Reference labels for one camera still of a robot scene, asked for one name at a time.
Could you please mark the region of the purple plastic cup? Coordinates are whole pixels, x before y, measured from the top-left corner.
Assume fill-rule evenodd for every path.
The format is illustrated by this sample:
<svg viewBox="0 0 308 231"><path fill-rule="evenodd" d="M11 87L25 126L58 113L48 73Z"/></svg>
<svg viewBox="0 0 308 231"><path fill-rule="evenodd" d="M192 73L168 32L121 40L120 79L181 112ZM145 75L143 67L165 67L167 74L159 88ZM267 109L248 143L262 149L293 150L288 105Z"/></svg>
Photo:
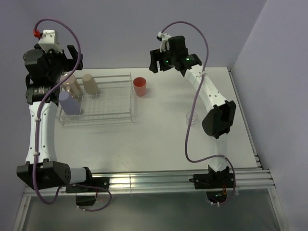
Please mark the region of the purple plastic cup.
<svg viewBox="0 0 308 231"><path fill-rule="evenodd" d="M76 99L67 91L61 91L59 94L59 103L67 116L76 116L80 114L81 107Z"/></svg>

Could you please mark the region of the pink ceramic mug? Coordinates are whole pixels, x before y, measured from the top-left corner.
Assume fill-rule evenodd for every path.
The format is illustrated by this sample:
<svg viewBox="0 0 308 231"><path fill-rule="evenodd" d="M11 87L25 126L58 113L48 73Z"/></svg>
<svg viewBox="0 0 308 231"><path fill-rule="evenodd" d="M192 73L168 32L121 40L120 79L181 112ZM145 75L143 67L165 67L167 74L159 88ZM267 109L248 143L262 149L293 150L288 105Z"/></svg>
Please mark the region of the pink ceramic mug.
<svg viewBox="0 0 308 231"><path fill-rule="evenodd" d="M73 98L77 99L82 95L82 89L80 84L77 81L75 75L71 75L63 84L62 87L65 91L69 92Z"/></svg>

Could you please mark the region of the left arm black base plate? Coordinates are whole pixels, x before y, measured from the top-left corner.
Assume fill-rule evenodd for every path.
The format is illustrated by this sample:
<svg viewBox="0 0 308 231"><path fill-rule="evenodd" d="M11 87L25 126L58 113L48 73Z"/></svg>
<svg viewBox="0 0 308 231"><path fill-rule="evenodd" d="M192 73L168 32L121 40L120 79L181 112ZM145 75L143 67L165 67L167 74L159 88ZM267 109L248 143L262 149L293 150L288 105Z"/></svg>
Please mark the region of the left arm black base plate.
<svg viewBox="0 0 308 231"><path fill-rule="evenodd" d="M86 181L83 183L80 183L80 185L83 186L91 186L94 188L84 188L80 186L67 186L65 192L66 193L101 193L103 190L97 189L99 188L104 188L104 189L109 189L109 183L110 183L110 178L109 177L94 177L90 181Z"/></svg>

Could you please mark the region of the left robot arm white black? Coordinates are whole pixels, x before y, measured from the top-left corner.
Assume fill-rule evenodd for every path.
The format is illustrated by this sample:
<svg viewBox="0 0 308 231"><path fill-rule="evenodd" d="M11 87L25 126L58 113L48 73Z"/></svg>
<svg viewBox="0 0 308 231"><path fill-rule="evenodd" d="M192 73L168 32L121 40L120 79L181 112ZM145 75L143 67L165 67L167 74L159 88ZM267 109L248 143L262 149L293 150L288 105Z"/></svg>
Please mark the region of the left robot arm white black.
<svg viewBox="0 0 308 231"><path fill-rule="evenodd" d="M30 188L42 190L76 183L82 192L94 186L88 167L71 168L58 162L54 129L59 106L60 76L76 67L83 68L83 55L68 45L71 58L54 48L44 51L38 44L23 55L26 76L26 101L29 105L30 143L25 164L16 169L17 176Z"/></svg>

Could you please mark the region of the beige plastic cup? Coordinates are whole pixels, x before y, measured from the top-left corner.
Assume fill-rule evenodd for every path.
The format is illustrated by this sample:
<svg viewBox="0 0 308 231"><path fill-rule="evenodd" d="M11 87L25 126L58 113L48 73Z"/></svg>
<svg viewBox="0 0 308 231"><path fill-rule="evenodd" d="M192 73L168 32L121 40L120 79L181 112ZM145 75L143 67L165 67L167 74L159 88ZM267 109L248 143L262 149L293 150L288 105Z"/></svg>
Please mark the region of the beige plastic cup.
<svg viewBox="0 0 308 231"><path fill-rule="evenodd" d="M86 93L92 98L98 98L101 95L101 90L94 77L90 74L85 74L82 77L82 82Z"/></svg>

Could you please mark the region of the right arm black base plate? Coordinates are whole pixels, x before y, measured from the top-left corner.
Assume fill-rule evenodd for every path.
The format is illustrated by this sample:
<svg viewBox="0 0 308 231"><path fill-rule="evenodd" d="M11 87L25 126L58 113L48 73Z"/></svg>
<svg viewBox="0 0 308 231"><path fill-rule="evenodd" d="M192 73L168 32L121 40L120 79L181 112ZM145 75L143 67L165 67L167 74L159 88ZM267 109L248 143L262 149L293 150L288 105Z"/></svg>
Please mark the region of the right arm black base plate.
<svg viewBox="0 0 308 231"><path fill-rule="evenodd" d="M223 189L234 187L234 176L232 173L194 174L189 182L194 184L196 190L199 189Z"/></svg>

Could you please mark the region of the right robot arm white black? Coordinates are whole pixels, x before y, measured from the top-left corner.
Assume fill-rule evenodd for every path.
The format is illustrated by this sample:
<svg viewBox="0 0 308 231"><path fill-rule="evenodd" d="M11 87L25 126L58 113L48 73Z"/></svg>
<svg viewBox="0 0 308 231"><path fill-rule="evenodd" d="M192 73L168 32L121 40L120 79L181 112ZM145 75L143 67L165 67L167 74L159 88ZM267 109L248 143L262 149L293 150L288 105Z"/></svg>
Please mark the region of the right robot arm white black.
<svg viewBox="0 0 308 231"><path fill-rule="evenodd" d="M157 39L160 48L150 52L149 69L153 73L175 68L196 89L196 96L205 105L207 114L202 121L205 134L212 139L213 154L208 157L208 182L212 187L220 187L230 164L226 158L227 137L233 125L236 104L228 101L209 79L201 60L196 54L189 54L184 36L172 37L168 33L159 33Z"/></svg>

